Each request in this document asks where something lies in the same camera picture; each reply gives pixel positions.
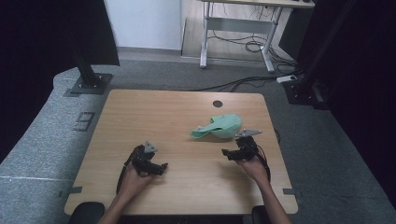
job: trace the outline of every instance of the wooden table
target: wooden table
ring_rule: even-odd
[[[308,3],[292,0],[201,0],[205,2],[204,6],[204,40],[201,46],[201,60],[200,67],[206,68],[207,58],[207,31],[229,31],[240,33],[254,33],[266,35],[266,43],[262,46],[262,57],[264,58],[265,65],[269,73],[274,73],[275,69],[271,62],[269,55],[269,48],[274,38],[276,27],[279,22],[280,14],[283,7],[297,7],[297,8],[312,8],[315,4],[312,0]],[[210,16],[210,4],[226,3],[226,4],[239,4],[239,5],[253,5],[253,6],[267,6],[275,7],[275,15],[271,21],[253,21],[253,20],[237,20],[230,18],[216,18]]]
[[[222,107],[214,107],[221,101]],[[192,139],[189,131],[206,126],[216,115],[237,114],[241,131],[261,130],[254,135],[272,171],[272,186],[289,214],[298,210],[288,172],[264,98],[253,93],[127,91],[114,90],[106,100],[74,188],[65,205],[72,214],[83,202],[100,202],[109,207],[116,194],[123,163],[134,147],[147,140],[159,149],[154,163],[169,162],[164,175],[156,178],[124,215],[219,215],[250,214],[262,204],[256,184],[222,148],[237,149],[234,139],[209,134]]]

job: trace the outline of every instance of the white desk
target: white desk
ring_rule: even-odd
[[[267,70],[269,73],[274,73],[274,67],[271,62],[268,50],[274,38],[275,30],[279,22],[280,14],[283,7],[302,7],[312,8],[315,4],[312,0],[309,3],[292,0],[201,0],[205,2],[205,30],[204,41],[201,46],[201,68],[206,68],[207,58],[207,31],[230,31],[240,33],[254,33],[268,35],[267,42],[262,48],[262,57],[264,58]],[[213,3],[227,3],[227,4],[240,4],[240,5],[254,5],[254,6],[269,6],[276,7],[276,14],[272,21],[251,21],[251,20],[237,20],[228,18],[210,17],[210,4]]]

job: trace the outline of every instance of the black backdrop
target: black backdrop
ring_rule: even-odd
[[[352,3],[325,48],[339,13]],[[328,87],[327,106],[396,205],[396,2],[320,0],[300,49],[308,74]]]
[[[65,32],[87,63],[120,63],[103,1],[1,1],[0,31],[3,161],[47,102],[54,76],[76,67]]]

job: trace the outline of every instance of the crumpled green towel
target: crumpled green towel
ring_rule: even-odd
[[[242,125],[242,120],[235,114],[226,114],[210,118],[211,124],[206,127],[199,126],[190,132],[193,138],[202,138],[208,133],[214,134],[218,138],[235,137]]]

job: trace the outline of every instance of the gray mat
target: gray mat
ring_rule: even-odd
[[[64,97],[78,70],[58,75],[47,103],[0,165],[0,223],[67,223],[67,191],[110,90],[188,91],[268,76],[262,68],[209,65],[202,70],[195,63],[121,61],[121,67],[93,69],[114,75],[105,94]],[[329,111],[289,105],[276,82],[253,84],[261,87],[242,85],[237,91],[265,97],[299,205],[293,222],[394,223],[394,208]],[[87,132],[74,131],[81,112],[94,113]]]

